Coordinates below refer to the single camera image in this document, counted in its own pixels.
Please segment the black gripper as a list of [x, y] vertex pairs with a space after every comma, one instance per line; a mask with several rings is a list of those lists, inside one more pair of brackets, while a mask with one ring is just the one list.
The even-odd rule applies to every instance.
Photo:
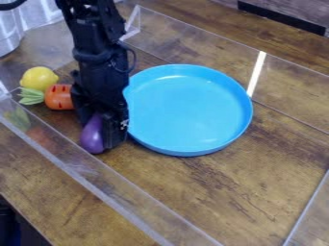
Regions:
[[127, 51], [116, 47], [92, 55], [74, 49], [74, 57], [80, 69], [74, 73], [72, 86], [78, 118], [84, 126], [94, 116], [102, 116], [103, 145], [114, 149], [127, 138], [128, 110], [123, 98], [128, 84]]

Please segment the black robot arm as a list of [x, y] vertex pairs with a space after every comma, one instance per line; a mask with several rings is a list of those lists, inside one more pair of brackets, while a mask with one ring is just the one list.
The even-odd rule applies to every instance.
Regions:
[[115, 148], [127, 137], [123, 90], [137, 57], [119, 39], [124, 19], [114, 0], [55, 0], [74, 39], [71, 98], [82, 122], [80, 145], [91, 154]]

